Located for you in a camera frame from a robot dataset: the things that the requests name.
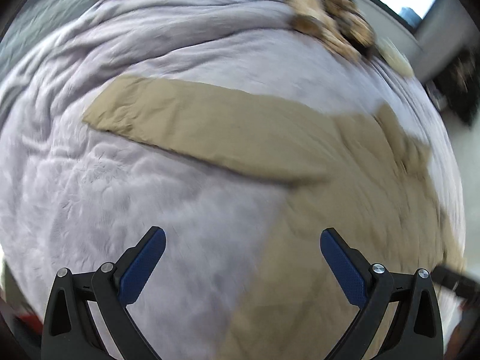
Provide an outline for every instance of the blue gripper pad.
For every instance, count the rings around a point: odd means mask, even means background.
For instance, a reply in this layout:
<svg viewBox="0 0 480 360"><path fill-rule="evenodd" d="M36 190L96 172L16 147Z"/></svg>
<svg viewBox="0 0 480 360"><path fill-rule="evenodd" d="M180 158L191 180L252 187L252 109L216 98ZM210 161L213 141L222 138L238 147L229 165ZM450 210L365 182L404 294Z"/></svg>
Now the blue gripper pad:
<svg viewBox="0 0 480 360"><path fill-rule="evenodd" d="M121 277L118 300L123 307L135 303L165 251L165 232L158 228Z"/></svg>
<svg viewBox="0 0 480 360"><path fill-rule="evenodd" d="M362 308L367 303L365 282L327 230L320 235L320 250L350 304Z"/></svg>

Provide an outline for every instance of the wall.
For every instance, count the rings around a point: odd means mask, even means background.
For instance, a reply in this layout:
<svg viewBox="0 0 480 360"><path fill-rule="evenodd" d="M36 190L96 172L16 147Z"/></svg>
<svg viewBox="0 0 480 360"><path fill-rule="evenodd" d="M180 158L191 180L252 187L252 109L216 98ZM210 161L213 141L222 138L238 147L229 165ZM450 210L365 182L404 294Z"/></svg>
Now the wall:
<svg viewBox="0 0 480 360"><path fill-rule="evenodd" d="M464 45L480 39L480 31L458 0L438 0L415 36L370 0L356 2L377 36L389 38L405 54L421 81L441 71Z"/></svg>

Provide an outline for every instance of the bed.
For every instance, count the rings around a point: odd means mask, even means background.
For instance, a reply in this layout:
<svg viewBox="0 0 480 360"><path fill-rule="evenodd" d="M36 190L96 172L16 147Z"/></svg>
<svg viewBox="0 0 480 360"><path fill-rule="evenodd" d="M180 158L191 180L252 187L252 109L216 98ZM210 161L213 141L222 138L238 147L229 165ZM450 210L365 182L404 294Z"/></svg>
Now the bed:
<svg viewBox="0 0 480 360"><path fill-rule="evenodd" d="M0 51L8 54L0 84L0 243L38 315L59 268L97 269L159 225L170 249L129 312L163 358L210 359L285 200L285 186L81 123L94 98L125 73L276 95L326 114L370 114L387 102L404 130L431 146L430 176L464 247L457 164L416 79L380 60L354 65L329 54L290 31L291 11L277 0L78 0L58 21L34 14L40 25L25 27L28 9L45 1L31 0L12 26L27 31L24 39L36 34L34 42L16 48L11 35ZM65 0L57 1L49 12L63 10ZM445 326L455 303L445 294L439 302Z"/></svg>

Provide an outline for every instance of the metal screw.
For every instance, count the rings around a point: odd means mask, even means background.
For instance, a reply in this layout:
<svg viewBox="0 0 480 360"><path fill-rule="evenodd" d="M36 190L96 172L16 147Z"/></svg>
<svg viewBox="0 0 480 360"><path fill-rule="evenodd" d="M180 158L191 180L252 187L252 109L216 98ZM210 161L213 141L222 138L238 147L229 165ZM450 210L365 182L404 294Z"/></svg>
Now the metal screw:
<svg viewBox="0 0 480 360"><path fill-rule="evenodd" d="M68 273L68 269L67 268L60 268L57 272L57 276L59 278L63 278L63 276L65 276L66 274Z"/></svg>
<svg viewBox="0 0 480 360"><path fill-rule="evenodd" d="M105 273L110 272L113 269L113 264L111 262L106 262L100 267L100 269Z"/></svg>
<svg viewBox="0 0 480 360"><path fill-rule="evenodd" d="M385 272L385 267L382 264L374 264L373 271L378 274Z"/></svg>
<svg viewBox="0 0 480 360"><path fill-rule="evenodd" d="M428 274L428 271L426 269L420 269L418 271L418 276L420 276L422 279L426 279L426 278L428 278L429 274Z"/></svg>

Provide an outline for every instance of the floor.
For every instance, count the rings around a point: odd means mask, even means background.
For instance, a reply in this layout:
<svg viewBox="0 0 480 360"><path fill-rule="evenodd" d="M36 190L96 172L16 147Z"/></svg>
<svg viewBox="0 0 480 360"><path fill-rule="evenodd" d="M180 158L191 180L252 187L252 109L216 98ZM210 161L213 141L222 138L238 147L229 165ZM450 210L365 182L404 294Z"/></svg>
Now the floor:
<svg viewBox="0 0 480 360"><path fill-rule="evenodd" d="M450 111L442 119L462 177L466 218L467 271L480 278L480 117L470 128Z"/></svg>

